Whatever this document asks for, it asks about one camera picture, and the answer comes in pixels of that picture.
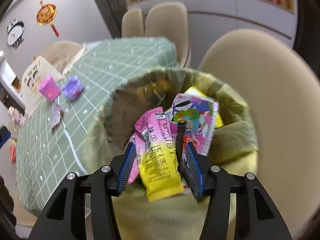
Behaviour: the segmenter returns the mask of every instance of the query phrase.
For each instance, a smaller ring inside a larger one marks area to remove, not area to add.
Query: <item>wall decoration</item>
[[[43,5],[43,1],[40,1],[41,9],[37,13],[37,22],[39,25],[50,24],[54,34],[59,37],[57,29],[52,24],[53,19],[57,14],[57,7],[52,3]]]
[[[24,41],[22,38],[22,34],[24,31],[24,23],[18,22],[17,19],[13,19],[9,26],[7,27],[8,30],[8,39],[7,43],[9,46],[13,46],[17,49],[20,44]]]

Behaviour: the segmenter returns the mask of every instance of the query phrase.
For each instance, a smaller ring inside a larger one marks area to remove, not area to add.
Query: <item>wall clock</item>
[[[20,44],[23,42],[22,34],[24,31],[24,23],[17,22],[17,19],[14,19],[10,22],[8,26],[8,39],[7,43],[9,46],[13,46],[17,49]]]

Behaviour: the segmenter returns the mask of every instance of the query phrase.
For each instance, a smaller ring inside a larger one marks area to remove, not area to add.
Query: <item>purple gift box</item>
[[[69,78],[68,83],[64,86],[63,91],[66,98],[72,101],[79,97],[83,89],[83,84],[79,78],[77,76],[72,76]]]

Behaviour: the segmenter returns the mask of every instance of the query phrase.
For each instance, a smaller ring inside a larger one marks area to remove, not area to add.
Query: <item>table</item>
[[[61,93],[55,103],[63,110],[63,124],[52,132],[53,103],[43,100],[20,129],[17,146],[17,186],[22,206],[38,215],[69,172],[87,174],[82,165],[83,139],[100,105],[112,102],[111,92],[147,67],[175,66],[176,49],[166,38],[106,40],[89,50],[71,69],[84,84],[78,100]],[[67,78],[58,83],[62,88]],[[85,213],[90,213],[86,196]]]

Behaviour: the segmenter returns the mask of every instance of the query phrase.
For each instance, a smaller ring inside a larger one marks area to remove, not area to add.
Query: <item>snack wrapper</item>
[[[165,116],[170,122],[173,140],[177,135],[178,121],[187,121],[182,152],[184,158],[185,146],[190,141],[199,154],[208,154],[218,108],[219,103],[209,97],[188,94],[178,94],[175,97],[172,108],[165,112]]]
[[[193,95],[196,97],[203,97],[203,98],[207,98],[207,95],[202,93],[198,88],[196,88],[195,86],[189,87],[188,90],[186,92],[184,92],[184,94],[187,95]],[[216,115],[216,121],[215,121],[215,128],[220,128],[223,126],[223,121],[222,118],[219,114],[219,112],[217,112]]]
[[[148,200],[182,193],[175,142],[162,107],[145,112],[134,126],[137,163]]]
[[[127,145],[125,146],[124,149],[127,148],[128,144],[130,142],[132,142],[134,144],[134,146],[136,146],[134,134],[130,136],[129,141],[127,142]],[[128,184],[131,184],[132,182],[134,182],[134,180],[136,179],[136,177],[138,177],[138,175],[139,175],[138,162],[137,162],[137,157],[135,157],[133,165],[132,165],[132,169],[131,169],[131,172],[129,175]]]
[[[62,107],[55,104],[55,107],[52,110],[52,117],[49,121],[51,129],[55,128],[61,122],[61,111]]]

